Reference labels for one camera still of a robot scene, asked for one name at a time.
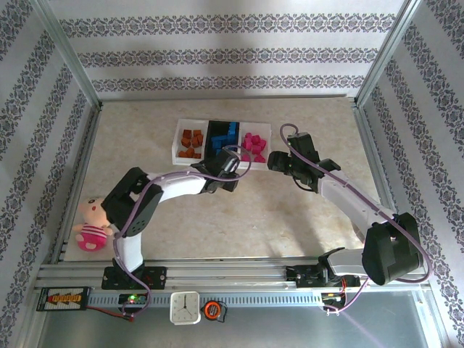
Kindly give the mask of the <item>aluminium frame corner post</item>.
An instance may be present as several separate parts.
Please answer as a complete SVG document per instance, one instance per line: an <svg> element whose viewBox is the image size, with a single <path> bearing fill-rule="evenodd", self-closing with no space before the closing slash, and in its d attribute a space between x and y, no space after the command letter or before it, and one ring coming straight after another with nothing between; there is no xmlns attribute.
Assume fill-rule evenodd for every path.
<svg viewBox="0 0 464 348"><path fill-rule="evenodd" d="M423 0L404 0L399 12L394 20L391 30L385 37L378 55L374 59L373 65L368 71L360 90L357 92L356 97L353 99L353 105L360 108L364 105L366 99L370 96L371 91L374 89L378 79L381 77L385 66L392 58L393 53L396 51L407 27L412 21L415 13Z"/></svg>
<svg viewBox="0 0 464 348"><path fill-rule="evenodd" d="M88 77L78 55L64 32L59 20L54 14L48 0L28 0L40 18L43 26L50 35L52 41L57 47L61 57L66 65L70 68L71 73L76 79L80 89L85 94L87 100L98 110L102 108L102 101L98 97L90 78Z"/></svg>

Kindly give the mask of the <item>orange black tape measure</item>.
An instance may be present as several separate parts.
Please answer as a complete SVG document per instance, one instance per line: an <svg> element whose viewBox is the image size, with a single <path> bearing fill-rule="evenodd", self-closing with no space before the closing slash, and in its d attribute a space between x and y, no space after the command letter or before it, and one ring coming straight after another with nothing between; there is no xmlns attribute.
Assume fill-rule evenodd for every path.
<svg viewBox="0 0 464 348"><path fill-rule="evenodd" d="M210 300L206 302L202 308L202 313L207 320L219 323L225 322L227 312L227 304L225 302L216 300Z"/></svg>

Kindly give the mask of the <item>aluminium frame side rail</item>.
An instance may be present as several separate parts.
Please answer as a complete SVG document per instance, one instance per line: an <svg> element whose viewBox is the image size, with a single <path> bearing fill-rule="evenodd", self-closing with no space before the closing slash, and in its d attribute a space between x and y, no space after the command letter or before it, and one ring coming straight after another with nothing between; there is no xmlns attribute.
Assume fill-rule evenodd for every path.
<svg viewBox="0 0 464 348"><path fill-rule="evenodd" d="M96 138L100 114L101 108L93 108L89 113L88 122L84 129L78 154L75 160L75 165L72 172L72 181L70 183L70 190L68 191L67 199L63 207L61 220L59 223L59 230L57 231L55 240L51 244L48 258L46 259L47 264L56 264L59 262L62 246L69 238L71 225L77 211L80 193L83 188L86 170Z"/></svg>
<svg viewBox="0 0 464 348"><path fill-rule="evenodd" d="M413 215L413 211L410 207L404 204L398 204L392 187L392 181L387 173L387 165L384 156L380 152L376 136L373 135L364 110L355 105L353 106L353 114L360 132L360 138L368 159L380 202L382 205L394 210L398 214L408 212Z"/></svg>

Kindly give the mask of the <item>white bin for pink bricks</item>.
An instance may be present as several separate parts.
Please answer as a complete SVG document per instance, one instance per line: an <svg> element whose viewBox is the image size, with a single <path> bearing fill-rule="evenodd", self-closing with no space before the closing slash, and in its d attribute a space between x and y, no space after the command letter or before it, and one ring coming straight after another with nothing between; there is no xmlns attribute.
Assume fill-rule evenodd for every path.
<svg viewBox="0 0 464 348"><path fill-rule="evenodd" d="M251 170L267 170L268 169L268 157L271 151L271 126L268 123L246 123L246 122L241 122L239 124L239 145L243 146L243 143L245 142L244 136L246 133L251 133L252 137L253 136L260 136L260 138L263 138L267 141L267 145L264 150L262 150L259 154L261 154L265 159L266 163L258 163L254 161L254 157L257 154L253 154L252 150L249 151L249 154L252 155L252 161L251 162L244 162L241 160L239 169L246 169L249 163L251 163ZM239 154L240 158L243 155L243 153L246 153L242 148L239 149Z"/></svg>

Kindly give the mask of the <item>grey metal sheet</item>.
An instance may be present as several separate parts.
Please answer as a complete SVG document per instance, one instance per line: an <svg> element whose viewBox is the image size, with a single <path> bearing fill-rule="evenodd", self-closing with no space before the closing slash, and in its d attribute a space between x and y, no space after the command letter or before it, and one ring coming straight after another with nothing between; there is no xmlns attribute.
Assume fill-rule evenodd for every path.
<svg viewBox="0 0 464 348"><path fill-rule="evenodd" d="M168 308L128 323L94 310L53 312L38 348L445 348L414 291L365 292L345 312L317 307L231 307L224 323L175 326Z"/></svg>

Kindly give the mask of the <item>black power distribution board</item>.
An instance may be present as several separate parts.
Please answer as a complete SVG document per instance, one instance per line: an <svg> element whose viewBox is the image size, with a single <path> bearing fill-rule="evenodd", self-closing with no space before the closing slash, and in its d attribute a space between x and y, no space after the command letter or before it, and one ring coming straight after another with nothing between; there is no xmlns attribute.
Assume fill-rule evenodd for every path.
<svg viewBox="0 0 464 348"><path fill-rule="evenodd" d="M47 287L42 288L37 312L59 312L86 310L90 287Z"/></svg>

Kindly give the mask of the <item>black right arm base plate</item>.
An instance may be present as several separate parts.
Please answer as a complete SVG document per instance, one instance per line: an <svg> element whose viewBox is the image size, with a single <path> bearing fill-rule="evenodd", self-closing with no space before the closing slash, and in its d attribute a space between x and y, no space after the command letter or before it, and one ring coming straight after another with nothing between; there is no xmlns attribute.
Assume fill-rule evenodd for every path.
<svg viewBox="0 0 464 348"><path fill-rule="evenodd" d="M335 275L319 265L286 266L286 280L295 282L300 288L358 287L360 279L354 275Z"/></svg>

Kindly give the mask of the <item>white square clock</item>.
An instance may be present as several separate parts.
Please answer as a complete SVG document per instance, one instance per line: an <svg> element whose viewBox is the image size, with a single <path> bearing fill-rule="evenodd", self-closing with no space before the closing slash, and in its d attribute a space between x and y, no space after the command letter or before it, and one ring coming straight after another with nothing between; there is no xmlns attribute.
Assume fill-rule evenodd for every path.
<svg viewBox="0 0 464 348"><path fill-rule="evenodd" d="M170 322L176 326L195 325L201 320L200 295L196 291L178 291L170 296Z"/></svg>

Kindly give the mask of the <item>black plastic bin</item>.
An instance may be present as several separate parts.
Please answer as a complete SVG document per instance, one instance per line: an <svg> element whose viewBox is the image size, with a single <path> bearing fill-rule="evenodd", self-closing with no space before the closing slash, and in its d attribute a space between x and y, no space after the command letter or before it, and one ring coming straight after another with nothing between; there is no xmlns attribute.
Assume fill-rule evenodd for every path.
<svg viewBox="0 0 464 348"><path fill-rule="evenodd" d="M228 126L229 121L219 121L219 120L210 120L208 122L207 128L207 136L205 141L205 148L204 148L204 159L213 158L216 154L222 149L213 149L211 144L211 138L213 136L227 136L228 135Z"/></svg>

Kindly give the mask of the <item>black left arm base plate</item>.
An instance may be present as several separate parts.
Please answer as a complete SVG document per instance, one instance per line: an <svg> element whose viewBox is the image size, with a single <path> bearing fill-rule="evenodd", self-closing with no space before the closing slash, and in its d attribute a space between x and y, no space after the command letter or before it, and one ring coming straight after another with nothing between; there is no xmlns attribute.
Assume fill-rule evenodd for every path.
<svg viewBox="0 0 464 348"><path fill-rule="evenodd" d="M144 282L152 290L163 290L167 278L167 268L141 266L133 272L133 275ZM101 281L103 290L139 290L143 286L129 277L119 267L111 266L104 269Z"/></svg>

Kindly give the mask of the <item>aluminium front mounting rail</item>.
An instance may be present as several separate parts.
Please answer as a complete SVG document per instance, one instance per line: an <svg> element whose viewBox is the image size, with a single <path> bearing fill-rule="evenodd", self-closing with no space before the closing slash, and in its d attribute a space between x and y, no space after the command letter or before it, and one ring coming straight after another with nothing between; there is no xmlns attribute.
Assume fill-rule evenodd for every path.
<svg viewBox="0 0 464 348"><path fill-rule="evenodd" d="M88 286L103 290L104 269L111 266L108 262L42 265L34 288ZM286 266L268 259L148 262L146 266L167 268L163 291L290 291L297 288L295 282L286 280Z"/></svg>

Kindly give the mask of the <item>white bin for orange bricks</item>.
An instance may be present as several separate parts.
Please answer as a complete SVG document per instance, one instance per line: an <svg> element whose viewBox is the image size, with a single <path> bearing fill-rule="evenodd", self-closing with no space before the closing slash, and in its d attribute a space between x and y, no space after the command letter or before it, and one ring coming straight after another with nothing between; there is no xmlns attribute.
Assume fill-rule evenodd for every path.
<svg viewBox="0 0 464 348"><path fill-rule="evenodd" d="M205 141L207 136L207 128L208 128L208 121L207 120L190 120L190 119L180 119L177 123L177 127L175 130L175 135L172 144L172 161L174 165L191 165L194 163L198 163L204 159L204 148L205 148ZM194 159L193 157L189 158L182 158L178 156L180 151L187 151L188 148L192 147L184 147L181 144L181 139L183 138L183 131L185 129L192 130L192 138L193 138L193 130L201 130L202 136L202 145L194 148L195 153L200 153L202 158L201 159Z"/></svg>

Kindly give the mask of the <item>plush doll with pink body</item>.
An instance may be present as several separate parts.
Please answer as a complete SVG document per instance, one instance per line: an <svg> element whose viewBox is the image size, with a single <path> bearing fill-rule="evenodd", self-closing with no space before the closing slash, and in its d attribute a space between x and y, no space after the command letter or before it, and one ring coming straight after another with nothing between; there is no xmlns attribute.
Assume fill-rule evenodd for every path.
<svg viewBox="0 0 464 348"><path fill-rule="evenodd" d="M78 205L83 222L72 227L78 247L85 252L97 252L113 234L107 214L102 207L104 199L90 198Z"/></svg>

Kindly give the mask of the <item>aluminium back frame bar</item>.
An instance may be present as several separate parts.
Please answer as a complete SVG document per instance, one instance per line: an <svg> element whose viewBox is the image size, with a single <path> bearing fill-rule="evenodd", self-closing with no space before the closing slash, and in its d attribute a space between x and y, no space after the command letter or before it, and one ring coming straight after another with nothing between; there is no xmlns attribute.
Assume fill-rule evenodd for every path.
<svg viewBox="0 0 464 348"><path fill-rule="evenodd" d="M268 96L205 96L205 97L186 97L186 98L158 98L158 99L102 99L102 103L108 102L166 102L166 101L206 101L206 100L243 100L243 99L347 99L349 102L356 102L355 97L342 94L321 94L321 95L268 95Z"/></svg>

